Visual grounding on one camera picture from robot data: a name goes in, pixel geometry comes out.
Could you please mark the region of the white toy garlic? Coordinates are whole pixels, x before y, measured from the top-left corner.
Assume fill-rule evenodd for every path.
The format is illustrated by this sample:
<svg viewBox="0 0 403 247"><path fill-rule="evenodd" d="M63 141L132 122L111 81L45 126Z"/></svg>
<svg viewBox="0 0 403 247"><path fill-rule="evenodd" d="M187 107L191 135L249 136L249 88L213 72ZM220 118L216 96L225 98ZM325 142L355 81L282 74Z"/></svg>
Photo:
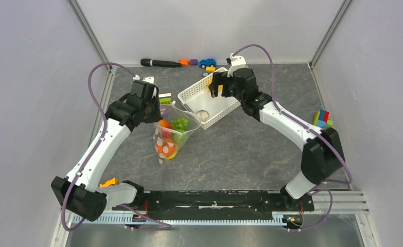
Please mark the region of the white toy garlic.
<svg viewBox="0 0 403 247"><path fill-rule="evenodd" d="M208 111L199 110L196 114L200 117L202 122L206 122L209 120L210 115L209 115Z"/></svg>

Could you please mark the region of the orange toy pumpkin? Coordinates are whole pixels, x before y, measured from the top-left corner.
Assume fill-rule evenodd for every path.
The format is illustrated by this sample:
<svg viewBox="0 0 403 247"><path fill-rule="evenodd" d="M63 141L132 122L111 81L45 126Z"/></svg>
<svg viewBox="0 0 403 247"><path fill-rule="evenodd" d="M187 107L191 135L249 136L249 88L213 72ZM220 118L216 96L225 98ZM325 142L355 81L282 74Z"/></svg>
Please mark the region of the orange toy pumpkin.
<svg viewBox="0 0 403 247"><path fill-rule="evenodd" d="M160 159L165 159L177 150L177 146L172 138L157 138L154 141L156 152Z"/></svg>

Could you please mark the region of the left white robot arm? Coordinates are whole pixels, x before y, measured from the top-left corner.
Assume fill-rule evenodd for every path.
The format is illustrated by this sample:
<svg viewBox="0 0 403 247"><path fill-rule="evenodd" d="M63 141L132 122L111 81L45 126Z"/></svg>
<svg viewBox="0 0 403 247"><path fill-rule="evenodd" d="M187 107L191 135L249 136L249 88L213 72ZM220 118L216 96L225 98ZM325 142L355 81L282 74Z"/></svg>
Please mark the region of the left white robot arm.
<svg viewBox="0 0 403 247"><path fill-rule="evenodd" d="M140 209L145 196L136 187L123 183L116 188L100 188L99 181L134 128L160 120L159 88L154 78L135 80L129 93L108 106L99 132L77 165L65 177L53 179L51 188L59 204L88 221L124 203L131 209Z"/></svg>

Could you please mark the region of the clear dotted zip bag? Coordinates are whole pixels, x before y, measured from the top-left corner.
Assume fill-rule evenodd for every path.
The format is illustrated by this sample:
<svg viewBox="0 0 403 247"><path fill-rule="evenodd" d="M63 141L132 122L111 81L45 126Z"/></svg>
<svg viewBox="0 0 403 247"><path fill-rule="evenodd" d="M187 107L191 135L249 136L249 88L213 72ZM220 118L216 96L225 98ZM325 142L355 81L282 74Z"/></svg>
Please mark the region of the clear dotted zip bag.
<svg viewBox="0 0 403 247"><path fill-rule="evenodd" d="M153 143L159 164L176 157L190 136L201 127L201 118L176 107L176 102L160 106L162 119L154 124Z"/></svg>

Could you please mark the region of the blue toy car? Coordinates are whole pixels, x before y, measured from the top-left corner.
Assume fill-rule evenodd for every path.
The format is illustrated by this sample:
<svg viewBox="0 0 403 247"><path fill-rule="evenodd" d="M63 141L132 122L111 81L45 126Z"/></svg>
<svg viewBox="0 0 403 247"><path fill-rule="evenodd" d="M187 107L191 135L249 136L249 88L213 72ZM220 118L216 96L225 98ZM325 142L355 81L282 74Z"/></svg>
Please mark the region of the blue toy car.
<svg viewBox="0 0 403 247"><path fill-rule="evenodd" d="M216 65L217 65L216 60L213 58L202 59L199 61L200 68L216 67Z"/></svg>

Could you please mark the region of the orange toy block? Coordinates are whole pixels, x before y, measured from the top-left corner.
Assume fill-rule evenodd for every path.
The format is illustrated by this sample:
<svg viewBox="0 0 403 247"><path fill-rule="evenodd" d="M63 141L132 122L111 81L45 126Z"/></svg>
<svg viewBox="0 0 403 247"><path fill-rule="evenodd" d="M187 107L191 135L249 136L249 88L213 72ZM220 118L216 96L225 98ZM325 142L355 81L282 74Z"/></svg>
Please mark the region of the orange toy block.
<svg viewBox="0 0 403 247"><path fill-rule="evenodd" d="M178 61L182 66L190 66L190 61L187 59L180 59Z"/></svg>

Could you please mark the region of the yellow toy brick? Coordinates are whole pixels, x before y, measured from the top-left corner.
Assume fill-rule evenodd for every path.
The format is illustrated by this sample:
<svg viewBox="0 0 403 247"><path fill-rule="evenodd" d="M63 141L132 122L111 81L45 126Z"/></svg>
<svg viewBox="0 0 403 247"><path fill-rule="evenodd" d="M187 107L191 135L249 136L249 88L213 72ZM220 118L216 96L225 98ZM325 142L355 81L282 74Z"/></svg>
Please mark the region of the yellow toy brick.
<svg viewBox="0 0 403 247"><path fill-rule="evenodd" d="M207 68L206 68L206 71L207 71L207 72L214 72L215 70L216 70L215 67L207 67Z"/></svg>

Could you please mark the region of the yellow toy mango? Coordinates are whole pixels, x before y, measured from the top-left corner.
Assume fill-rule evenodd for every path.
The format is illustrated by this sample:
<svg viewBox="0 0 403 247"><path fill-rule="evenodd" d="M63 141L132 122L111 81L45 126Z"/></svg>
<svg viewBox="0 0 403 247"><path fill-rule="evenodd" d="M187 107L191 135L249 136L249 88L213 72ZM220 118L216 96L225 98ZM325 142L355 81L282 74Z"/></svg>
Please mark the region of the yellow toy mango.
<svg viewBox="0 0 403 247"><path fill-rule="evenodd" d="M173 158L175 158L175 156L177 155L178 151L176 150L173 154L171 154L170 156L166 157L167 160L171 160Z"/></svg>

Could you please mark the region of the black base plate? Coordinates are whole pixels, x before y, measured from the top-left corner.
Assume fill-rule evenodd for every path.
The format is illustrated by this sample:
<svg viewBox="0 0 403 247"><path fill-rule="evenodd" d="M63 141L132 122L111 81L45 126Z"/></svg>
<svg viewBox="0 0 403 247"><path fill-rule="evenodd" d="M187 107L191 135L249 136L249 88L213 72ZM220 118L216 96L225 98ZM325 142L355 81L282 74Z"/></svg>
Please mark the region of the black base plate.
<svg viewBox="0 0 403 247"><path fill-rule="evenodd" d="M314 211L313 199L278 190L151 190L129 206L155 220L268 219L273 212Z"/></svg>

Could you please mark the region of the green white building block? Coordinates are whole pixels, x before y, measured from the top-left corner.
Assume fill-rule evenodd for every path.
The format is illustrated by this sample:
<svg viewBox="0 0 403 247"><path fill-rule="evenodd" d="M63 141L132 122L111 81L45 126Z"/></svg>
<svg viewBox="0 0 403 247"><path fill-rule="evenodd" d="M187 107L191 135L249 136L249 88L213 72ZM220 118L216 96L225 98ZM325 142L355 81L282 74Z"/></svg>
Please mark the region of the green white building block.
<svg viewBox="0 0 403 247"><path fill-rule="evenodd" d="M171 104L172 94L171 93L159 94L159 102L160 104Z"/></svg>

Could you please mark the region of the orange yellow building block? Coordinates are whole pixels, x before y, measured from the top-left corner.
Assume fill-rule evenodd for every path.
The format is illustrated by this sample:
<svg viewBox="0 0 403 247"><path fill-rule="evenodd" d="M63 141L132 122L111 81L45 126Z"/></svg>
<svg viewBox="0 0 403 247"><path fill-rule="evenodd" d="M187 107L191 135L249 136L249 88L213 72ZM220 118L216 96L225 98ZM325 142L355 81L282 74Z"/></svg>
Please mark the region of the orange yellow building block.
<svg viewBox="0 0 403 247"><path fill-rule="evenodd" d="M119 181L117 178L112 178L110 180L107 180L105 183L102 183L99 185L100 188L106 188L110 186L116 186L119 184Z"/></svg>

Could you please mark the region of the green toy grapes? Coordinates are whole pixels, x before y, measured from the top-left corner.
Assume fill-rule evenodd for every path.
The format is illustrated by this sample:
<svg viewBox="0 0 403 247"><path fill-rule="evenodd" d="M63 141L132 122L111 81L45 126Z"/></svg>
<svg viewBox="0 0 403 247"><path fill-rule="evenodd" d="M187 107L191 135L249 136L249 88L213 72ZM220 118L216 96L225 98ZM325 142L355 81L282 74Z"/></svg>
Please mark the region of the green toy grapes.
<svg viewBox="0 0 403 247"><path fill-rule="evenodd" d="M184 132L186 130L186 127L188 126L189 120L187 118L183 117L177 117L173 120L171 120L170 124L171 127L179 132Z"/></svg>

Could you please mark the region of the green toy cabbage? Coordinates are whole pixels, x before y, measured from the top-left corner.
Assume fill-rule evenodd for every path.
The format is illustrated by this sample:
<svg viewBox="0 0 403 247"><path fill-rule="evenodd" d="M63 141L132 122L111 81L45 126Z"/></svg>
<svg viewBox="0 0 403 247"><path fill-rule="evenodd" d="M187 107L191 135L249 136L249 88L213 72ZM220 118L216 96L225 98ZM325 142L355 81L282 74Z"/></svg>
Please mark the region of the green toy cabbage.
<svg viewBox="0 0 403 247"><path fill-rule="evenodd" d="M172 139L176 145L182 146L187 142L187 134L185 134L185 130L183 129L176 129L178 133L174 133L172 135Z"/></svg>

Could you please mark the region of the colourful building block stack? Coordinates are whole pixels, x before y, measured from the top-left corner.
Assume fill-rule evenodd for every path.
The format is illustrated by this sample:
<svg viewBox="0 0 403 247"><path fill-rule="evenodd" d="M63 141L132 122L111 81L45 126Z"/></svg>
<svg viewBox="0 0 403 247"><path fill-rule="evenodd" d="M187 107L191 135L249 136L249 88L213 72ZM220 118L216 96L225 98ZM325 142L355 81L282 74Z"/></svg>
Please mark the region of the colourful building block stack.
<svg viewBox="0 0 403 247"><path fill-rule="evenodd" d="M325 110L319 110L312 124L320 128L331 128L333 126L333 121L329 119L329 112Z"/></svg>

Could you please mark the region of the white perforated plastic basket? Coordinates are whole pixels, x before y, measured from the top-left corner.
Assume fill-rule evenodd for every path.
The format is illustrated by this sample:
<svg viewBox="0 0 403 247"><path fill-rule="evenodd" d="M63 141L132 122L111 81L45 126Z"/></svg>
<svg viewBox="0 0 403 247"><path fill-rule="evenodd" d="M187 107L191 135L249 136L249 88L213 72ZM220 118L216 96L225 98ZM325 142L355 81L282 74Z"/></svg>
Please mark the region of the white perforated plastic basket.
<svg viewBox="0 0 403 247"><path fill-rule="evenodd" d="M201 121L201 128L206 130L221 120L227 114L240 106L239 101L233 97L211 97L208 85L212 82L212 73L198 82L179 92L177 97L187 111L197 113L199 110L208 111L210 117L206 122Z"/></svg>

